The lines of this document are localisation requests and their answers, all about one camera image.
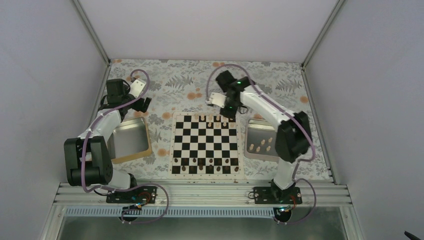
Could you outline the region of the metal tray with light pieces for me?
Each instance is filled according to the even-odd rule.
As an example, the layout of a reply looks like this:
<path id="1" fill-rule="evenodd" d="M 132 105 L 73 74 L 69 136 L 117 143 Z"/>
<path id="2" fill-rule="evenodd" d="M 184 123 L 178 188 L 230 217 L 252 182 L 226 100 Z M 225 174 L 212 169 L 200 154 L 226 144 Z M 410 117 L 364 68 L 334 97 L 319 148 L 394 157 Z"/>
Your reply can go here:
<path id="1" fill-rule="evenodd" d="M 280 159 L 276 146 L 277 132 L 263 119 L 251 118 L 245 128 L 244 156 L 266 162 L 277 163 Z"/>

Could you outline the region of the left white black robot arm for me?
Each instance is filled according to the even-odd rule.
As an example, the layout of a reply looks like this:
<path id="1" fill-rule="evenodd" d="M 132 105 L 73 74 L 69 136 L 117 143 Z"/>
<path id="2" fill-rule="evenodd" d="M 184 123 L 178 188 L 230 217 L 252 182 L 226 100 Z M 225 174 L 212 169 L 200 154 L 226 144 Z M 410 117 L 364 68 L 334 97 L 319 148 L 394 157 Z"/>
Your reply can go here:
<path id="1" fill-rule="evenodd" d="M 137 78 L 131 83 L 119 78 L 107 80 L 107 94 L 101 98 L 93 122 L 78 137 L 64 142 L 66 176 L 71 186 L 81 186 L 86 193 L 100 188 L 119 191 L 128 203 L 139 197 L 139 188 L 132 184 L 133 175 L 113 168 L 107 143 L 130 109 L 148 109 L 151 98 L 143 96 L 149 85 L 149 79 Z"/>

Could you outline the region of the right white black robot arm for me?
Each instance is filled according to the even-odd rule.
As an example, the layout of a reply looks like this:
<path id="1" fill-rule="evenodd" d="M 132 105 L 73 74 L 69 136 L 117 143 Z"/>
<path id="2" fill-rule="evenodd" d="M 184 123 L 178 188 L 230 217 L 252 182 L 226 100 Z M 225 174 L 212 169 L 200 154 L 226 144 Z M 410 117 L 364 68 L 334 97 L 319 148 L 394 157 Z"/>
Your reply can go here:
<path id="1" fill-rule="evenodd" d="M 308 115 L 283 108 L 247 76 L 236 79 L 226 70 L 215 81 L 223 92 L 211 93 L 208 101 L 220 107 L 222 116 L 233 119 L 239 108 L 248 107 L 275 129 L 274 149 L 279 161 L 277 173 L 270 183 L 270 195 L 274 202 L 284 203 L 294 193 L 297 158 L 313 146 Z"/>

